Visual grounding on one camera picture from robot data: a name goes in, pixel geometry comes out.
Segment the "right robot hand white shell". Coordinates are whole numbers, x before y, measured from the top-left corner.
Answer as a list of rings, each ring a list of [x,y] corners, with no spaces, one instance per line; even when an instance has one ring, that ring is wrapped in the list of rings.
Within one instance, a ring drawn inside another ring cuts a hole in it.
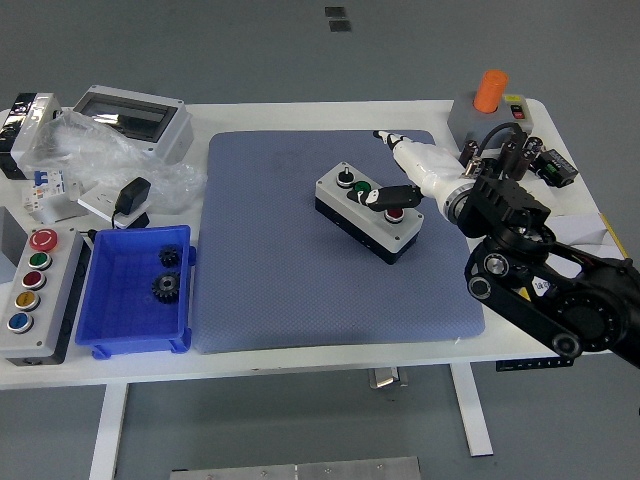
[[[475,183],[463,173],[458,160],[446,149],[378,130],[373,135],[392,151],[411,185],[380,187],[370,191],[353,187],[347,198],[375,212],[414,208],[423,198],[433,198],[445,219],[456,223]]]

